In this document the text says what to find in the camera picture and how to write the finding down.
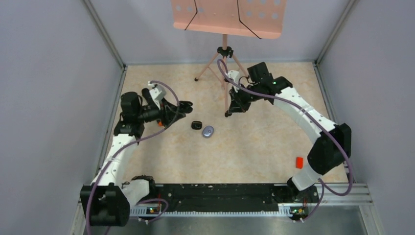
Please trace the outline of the black earbud charging case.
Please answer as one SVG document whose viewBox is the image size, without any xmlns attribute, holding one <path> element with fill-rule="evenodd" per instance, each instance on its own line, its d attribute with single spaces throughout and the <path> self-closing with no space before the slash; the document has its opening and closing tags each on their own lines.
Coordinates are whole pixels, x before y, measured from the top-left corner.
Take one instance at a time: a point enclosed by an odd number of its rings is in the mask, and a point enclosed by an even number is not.
<svg viewBox="0 0 415 235">
<path fill-rule="evenodd" d="M 193 130 L 200 130 L 200 129 L 202 129 L 202 127 L 203 127 L 203 123 L 201 121 L 193 121 L 191 123 L 191 128 Z"/>
</svg>

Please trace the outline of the grey blue oval case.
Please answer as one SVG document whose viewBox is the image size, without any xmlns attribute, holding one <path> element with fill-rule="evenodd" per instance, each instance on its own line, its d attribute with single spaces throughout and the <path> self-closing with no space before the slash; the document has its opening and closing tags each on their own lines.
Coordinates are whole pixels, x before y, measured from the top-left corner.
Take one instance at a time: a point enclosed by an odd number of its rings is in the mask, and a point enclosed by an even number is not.
<svg viewBox="0 0 415 235">
<path fill-rule="evenodd" d="M 214 128 L 212 126 L 206 126 L 203 130 L 202 130 L 202 136 L 204 138 L 211 138 L 212 135 L 214 134 Z"/>
</svg>

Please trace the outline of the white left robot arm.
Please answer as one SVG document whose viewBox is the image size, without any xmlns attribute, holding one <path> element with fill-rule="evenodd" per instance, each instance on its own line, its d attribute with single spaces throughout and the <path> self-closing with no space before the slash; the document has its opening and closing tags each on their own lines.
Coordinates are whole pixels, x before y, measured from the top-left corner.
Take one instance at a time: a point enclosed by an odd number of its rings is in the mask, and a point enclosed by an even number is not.
<svg viewBox="0 0 415 235">
<path fill-rule="evenodd" d="M 127 164 L 143 137 L 145 123 L 157 122 L 164 128 L 192 112 L 193 103 L 180 100 L 172 104 L 157 88 L 126 92 L 120 97 L 121 113 L 114 128 L 112 146 L 90 185 L 84 185 L 80 199 L 89 226 L 125 226 L 130 210 L 141 199 L 152 202 L 157 196 L 151 176 L 123 181 Z"/>
</svg>

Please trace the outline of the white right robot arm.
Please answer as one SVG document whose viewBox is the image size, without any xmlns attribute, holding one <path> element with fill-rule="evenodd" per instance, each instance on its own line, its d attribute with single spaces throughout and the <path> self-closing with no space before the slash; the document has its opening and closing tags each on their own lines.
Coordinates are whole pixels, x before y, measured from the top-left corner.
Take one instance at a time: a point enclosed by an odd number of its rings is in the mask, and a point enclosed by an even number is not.
<svg viewBox="0 0 415 235">
<path fill-rule="evenodd" d="M 248 86 L 238 84 L 238 71 L 217 65 L 224 80 L 232 84 L 229 90 L 231 103 L 228 114 L 245 113 L 251 103 L 264 99 L 284 111 L 309 137 L 313 144 L 307 155 L 308 163 L 287 184 L 287 196 L 294 202 L 307 195 L 307 189 L 322 176 L 343 162 L 349 163 L 351 152 L 351 128 L 343 123 L 336 124 L 320 114 L 305 101 L 293 84 L 285 77 L 273 78 L 264 62 L 248 68 Z"/>
</svg>

